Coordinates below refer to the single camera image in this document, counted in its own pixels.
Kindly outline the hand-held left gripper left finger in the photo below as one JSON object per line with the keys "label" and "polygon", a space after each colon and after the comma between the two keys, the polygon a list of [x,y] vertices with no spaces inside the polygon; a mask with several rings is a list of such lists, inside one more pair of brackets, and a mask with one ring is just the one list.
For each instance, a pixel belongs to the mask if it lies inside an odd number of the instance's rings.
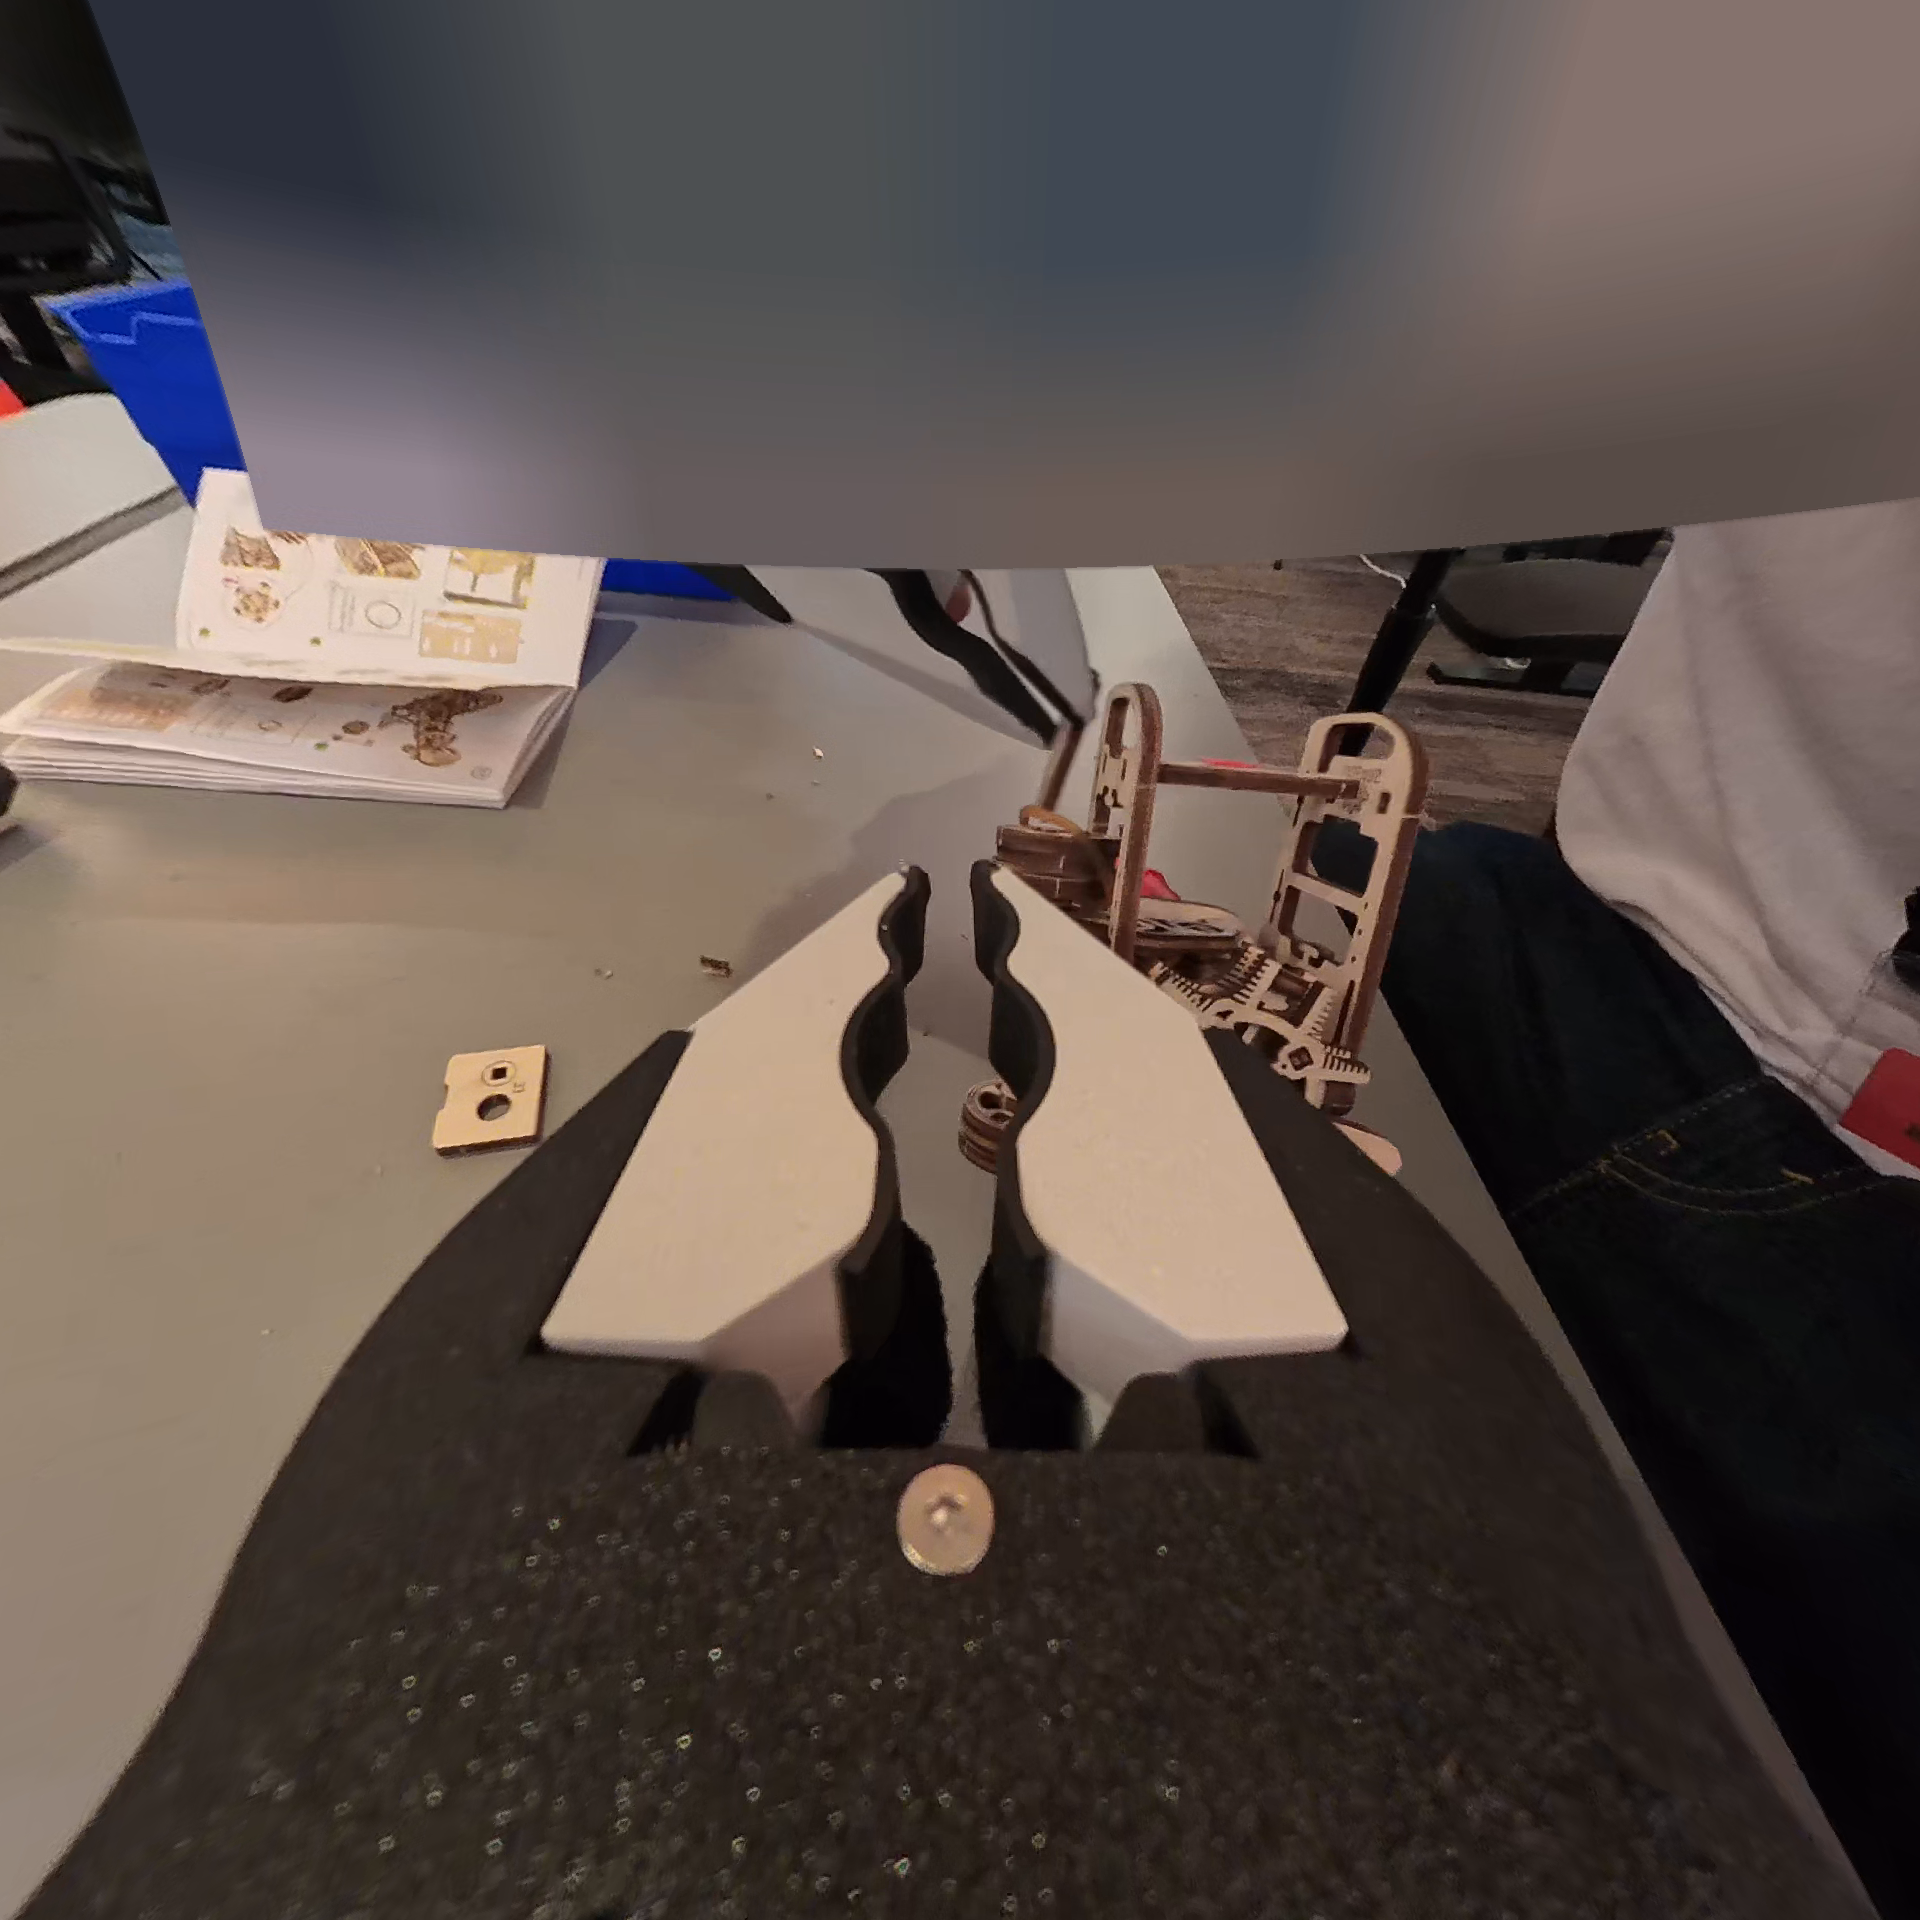
{"label": "hand-held left gripper left finger", "polygon": [[674,1033],[547,1348],[757,1376],[826,1441],[934,1439],[934,1260],[881,1113],[931,891],[883,875]]}

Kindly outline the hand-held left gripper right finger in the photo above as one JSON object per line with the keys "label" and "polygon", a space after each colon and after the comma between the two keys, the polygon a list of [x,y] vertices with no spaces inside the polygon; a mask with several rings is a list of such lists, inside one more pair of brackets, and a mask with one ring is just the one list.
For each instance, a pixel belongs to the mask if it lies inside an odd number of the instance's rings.
{"label": "hand-held left gripper right finger", "polygon": [[1315,1119],[1035,885],[972,865],[988,1060],[1013,1098],[975,1285],[984,1431],[1086,1431],[1139,1379],[1339,1350],[1348,1318],[1268,1123]]}

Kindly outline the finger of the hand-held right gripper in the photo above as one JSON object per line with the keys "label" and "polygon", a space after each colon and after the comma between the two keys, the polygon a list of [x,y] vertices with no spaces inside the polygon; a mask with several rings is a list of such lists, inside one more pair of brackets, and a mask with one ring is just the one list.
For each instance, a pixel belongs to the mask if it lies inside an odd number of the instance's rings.
{"label": "finger of the hand-held right gripper", "polygon": [[972,572],[780,566],[778,608],[883,676],[1006,738],[1053,746],[1053,728],[984,636]]}
{"label": "finger of the hand-held right gripper", "polygon": [[1050,725],[1086,725],[1098,708],[1098,676],[1069,572],[975,569],[972,605],[983,636]]}

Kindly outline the wooden biplane model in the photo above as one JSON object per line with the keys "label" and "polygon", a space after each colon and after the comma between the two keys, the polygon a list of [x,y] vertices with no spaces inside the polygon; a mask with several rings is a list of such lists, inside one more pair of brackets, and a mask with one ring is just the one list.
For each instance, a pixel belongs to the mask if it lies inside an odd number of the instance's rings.
{"label": "wooden biplane model", "polygon": [[[1072,924],[1226,1033],[1330,1117],[1389,1175],[1403,1155],[1352,1115],[1370,1079],[1365,1039],[1428,798],[1422,744],[1381,713],[1308,728],[1296,767],[1166,755],[1165,710],[1148,684],[1106,698],[1086,816],[1060,809],[1080,734],[1053,751],[1039,801],[998,828],[997,859]],[[1260,924],[1180,896],[1150,865],[1165,790],[1281,804],[1284,833]]]}

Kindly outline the grey desk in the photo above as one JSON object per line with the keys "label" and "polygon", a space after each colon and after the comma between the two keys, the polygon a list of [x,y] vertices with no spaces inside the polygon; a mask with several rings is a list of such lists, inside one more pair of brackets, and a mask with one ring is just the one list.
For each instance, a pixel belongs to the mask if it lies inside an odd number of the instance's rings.
{"label": "grey desk", "polygon": [[[968,865],[1040,755],[816,638],[623,605],[505,811],[36,783],[5,859],[5,1913],[1870,1916],[1381,1012],[1471,1260],[1438,1413],[1220,1372],[1257,1452],[637,1452],[661,1370],[391,1308],[570,1117],[906,862],[883,1102],[968,1339]],[[540,1142],[442,1155],[453,1055]]]}

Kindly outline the small square wooden piece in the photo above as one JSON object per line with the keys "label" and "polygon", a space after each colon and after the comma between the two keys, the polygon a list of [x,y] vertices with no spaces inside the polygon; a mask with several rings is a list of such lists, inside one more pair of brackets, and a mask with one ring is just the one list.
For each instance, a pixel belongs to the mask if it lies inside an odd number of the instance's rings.
{"label": "small square wooden piece", "polygon": [[547,1130],[551,1051],[544,1044],[459,1051],[444,1065],[435,1152],[474,1154],[537,1143]]}

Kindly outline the black metal table leg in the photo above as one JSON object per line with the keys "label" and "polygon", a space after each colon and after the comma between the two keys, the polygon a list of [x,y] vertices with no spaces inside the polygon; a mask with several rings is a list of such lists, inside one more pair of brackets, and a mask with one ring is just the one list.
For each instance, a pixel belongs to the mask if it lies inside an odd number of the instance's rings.
{"label": "black metal table leg", "polygon": [[1359,667],[1346,712],[1378,713],[1391,706],[1428,636],[1437,598],[1462,554],[1461,546],[1428,547],[1408,564],[1405,583]]}

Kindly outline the person's dark jeans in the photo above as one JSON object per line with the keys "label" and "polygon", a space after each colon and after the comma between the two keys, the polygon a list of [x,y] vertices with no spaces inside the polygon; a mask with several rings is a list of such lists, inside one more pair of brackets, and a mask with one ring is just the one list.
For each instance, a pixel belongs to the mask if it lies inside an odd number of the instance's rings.
{"label": "person's dark jeans", "polygon": [[1422,829],[1383,990],[1867,1894],[1917,1916],[1917,1180],[1543,836]]}

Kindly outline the black chair base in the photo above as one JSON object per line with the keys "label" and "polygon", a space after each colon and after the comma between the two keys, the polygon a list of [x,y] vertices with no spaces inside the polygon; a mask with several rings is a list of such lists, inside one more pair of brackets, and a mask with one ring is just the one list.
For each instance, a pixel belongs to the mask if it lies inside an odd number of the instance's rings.
{"label": "black chair base", "polygon": [[[1644,605],[1673,530],[1520,539],[1462,547],[1440,588],[1428,631],[1473,652],[1462,666],[1434,664],[1431,682],[1482,694],[1589,699]],[[1400,591],[1413,559],[1381,573]]]}

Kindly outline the instruction booklet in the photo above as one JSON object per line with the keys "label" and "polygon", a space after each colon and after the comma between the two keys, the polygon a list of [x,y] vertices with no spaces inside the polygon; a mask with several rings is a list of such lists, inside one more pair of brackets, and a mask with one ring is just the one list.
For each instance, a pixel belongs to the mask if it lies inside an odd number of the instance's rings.
{"label": "instruction booklet", "polygon": [[505,808],[578,692],[603,558],[284,531],[204,467],[166,646],[84,640],[17,779]]}

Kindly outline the person's white shirt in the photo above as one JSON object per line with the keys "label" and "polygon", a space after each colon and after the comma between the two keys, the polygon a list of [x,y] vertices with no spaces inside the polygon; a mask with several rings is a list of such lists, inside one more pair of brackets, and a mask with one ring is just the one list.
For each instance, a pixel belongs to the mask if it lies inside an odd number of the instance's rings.
{"label": "person's white shirt", "polygon": [[1554,831],[1860,1155],[1840,1115],[1883,1051],[1918,1051],[1917,498],[1680,527]]}

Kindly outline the red card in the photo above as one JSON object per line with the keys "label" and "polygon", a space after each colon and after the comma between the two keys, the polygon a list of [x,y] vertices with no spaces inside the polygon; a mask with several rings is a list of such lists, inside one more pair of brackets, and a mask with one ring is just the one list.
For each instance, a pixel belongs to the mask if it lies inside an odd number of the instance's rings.
{"label": "red card", "polygon": [[1856,1152],[1901,1177],[1918,1177],[1918,1055],[1884,1050],[1852,1093],[1837,1127]]}

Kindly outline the blue plastic bin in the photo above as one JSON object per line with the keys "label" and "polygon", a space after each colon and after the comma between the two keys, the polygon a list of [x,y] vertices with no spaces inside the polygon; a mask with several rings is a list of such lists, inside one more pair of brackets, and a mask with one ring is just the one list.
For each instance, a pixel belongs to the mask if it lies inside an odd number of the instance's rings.
{"label": "blue plastic bin", "polygon": [[156,447],[189,499],[206,467],[246,457],[191,284],[183,277],[43,300]]}

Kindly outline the adjoining grey table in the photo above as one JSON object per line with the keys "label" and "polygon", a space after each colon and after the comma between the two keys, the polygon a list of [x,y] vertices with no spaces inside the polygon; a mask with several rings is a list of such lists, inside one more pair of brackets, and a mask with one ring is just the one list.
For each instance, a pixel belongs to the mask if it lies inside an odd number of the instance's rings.
{"label": "adjoining grey table", "polygon": [[59,395],[3,419],[3,598],[187,510],[123,402]]}

